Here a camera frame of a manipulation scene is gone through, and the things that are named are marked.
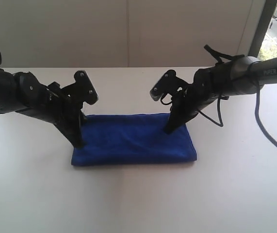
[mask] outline folded blue towel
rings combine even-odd
[[[163,132],[169,114],[90,115],[82,126],[87,142],[74,148],[73,166],[170,164],[196,160],[186,125]]]

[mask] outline blue towel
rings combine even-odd
[[[82,126],[87,142],[74,148],[73,166],[172,164],[196,160],[186,125],[163,132],[169,114],[90,115]]]

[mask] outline table surface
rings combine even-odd
[[[168,68],[88,68],[99,95],[86,114],[168,112],[149,90]],[[74,68],[31,71],[73,82]],[[196,67],[176,68],[193,80]],[[255,96],[221,104],[225,126],[187,123],[198,160],[183,165],[74,168],[73,148],[53,125],[0,116],[0,232],[277,233],[277,149],[254,117]],[[215,104],[204,110],[216,118]],[[277,139],[277,84],[261,92],[261,118]]]

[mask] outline robotic arm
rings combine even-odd
[[[222,54],[212,50],[208,45],[204,48],[218,61],[214,67],[199,69],[191,84],[178,78],[174,70],[168,70],[150,91],[155,101],[161,100],[164,105],[172,104],[164,131],[172,133],[199,113],[222,127],[220,100],[227,100],[229,96],[257,93],[257,123],[264,135],[277,146],[277,142],[268,134],[259,118],[260,90],[265,84],[277,83],[277,58],[261,62],[255,57]],[[224,63],[221,58],[230,61]],[[172,96],[171,102],[164,103],[163,99],[167,94]],[[220,123],[201,112],[215,100],[218,100]]]
[[[81,108],[83,102],[96,103],[98,96],[85,71],[77,71],[74,79],[63,88],[56,82],[45,86],[30,72],[0,69],[0,114],[17,112],[52,123],[74,147],[83,147],[81,125],[86,117]]]

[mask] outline gray wall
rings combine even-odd
[[[4,67],[209,66],[247,53],[264,0],[0,0]]]

